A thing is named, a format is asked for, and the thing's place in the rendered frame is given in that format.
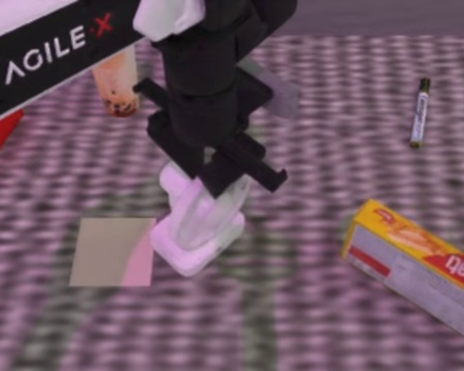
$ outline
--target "checkered tablecloth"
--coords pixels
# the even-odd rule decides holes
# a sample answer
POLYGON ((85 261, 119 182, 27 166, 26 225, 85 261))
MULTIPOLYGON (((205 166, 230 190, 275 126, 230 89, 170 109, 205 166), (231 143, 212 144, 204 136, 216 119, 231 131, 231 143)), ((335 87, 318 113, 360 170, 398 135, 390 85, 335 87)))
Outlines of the checkered tablecloth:
MULTIPOLYGON (((162 80, 147 43, 138 58, 162 80)), ((252 124, 290 179, 253 188, 247 232, 203 273, 156 257, 150 288, 67 283, 81 216, 167 209, 154 106, 108 117, 86 74, 28 107, 0 152, 0 371, 464 371, 462 336, 337 257, 368 198, 464 249, 464 38, 281 36, 254 58, 302 91, 295 120, 252 124)))

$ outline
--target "green marker cap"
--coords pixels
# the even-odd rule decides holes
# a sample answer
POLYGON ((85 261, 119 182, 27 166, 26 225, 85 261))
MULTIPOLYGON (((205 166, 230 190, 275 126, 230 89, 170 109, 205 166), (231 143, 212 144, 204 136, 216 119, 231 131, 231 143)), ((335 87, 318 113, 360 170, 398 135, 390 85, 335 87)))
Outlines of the green marker cap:
POLYGON ((424 91, 425 93, 429 93, 431 83, 432 82, 427 77, 421 79, 421 81, 419 81, 419 91, 424 91))

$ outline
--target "toothpaste box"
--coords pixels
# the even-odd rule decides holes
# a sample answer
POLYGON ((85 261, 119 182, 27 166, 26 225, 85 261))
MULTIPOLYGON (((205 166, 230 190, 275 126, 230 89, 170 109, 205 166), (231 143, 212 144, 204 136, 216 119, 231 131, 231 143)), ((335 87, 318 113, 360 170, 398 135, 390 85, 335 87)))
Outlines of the toothpaste box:
POLYGON ((352 219, 342 257, 464 335, 464 253, 373 199, 352 219))

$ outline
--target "marker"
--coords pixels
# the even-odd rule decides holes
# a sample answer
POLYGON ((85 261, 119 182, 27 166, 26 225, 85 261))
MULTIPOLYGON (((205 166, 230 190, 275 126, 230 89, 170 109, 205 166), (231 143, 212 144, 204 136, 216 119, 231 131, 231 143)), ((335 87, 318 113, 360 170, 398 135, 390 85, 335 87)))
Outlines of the marker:
POLYGON ((421 79, 419 83, 418 102, 416 104, 415 120, 412 125, 411 148, 420 148, 425 134, 426 112, 430 93, 430 79, 421 79))

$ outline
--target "yellow box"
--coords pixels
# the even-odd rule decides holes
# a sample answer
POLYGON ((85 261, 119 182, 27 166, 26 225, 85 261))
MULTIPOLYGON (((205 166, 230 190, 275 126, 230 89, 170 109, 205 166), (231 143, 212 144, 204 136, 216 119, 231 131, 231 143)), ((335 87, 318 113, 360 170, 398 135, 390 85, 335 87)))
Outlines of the yellow box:
POLYGON ((374 199, 352 219, 342 257, 464 335, 464 253, 374 199))

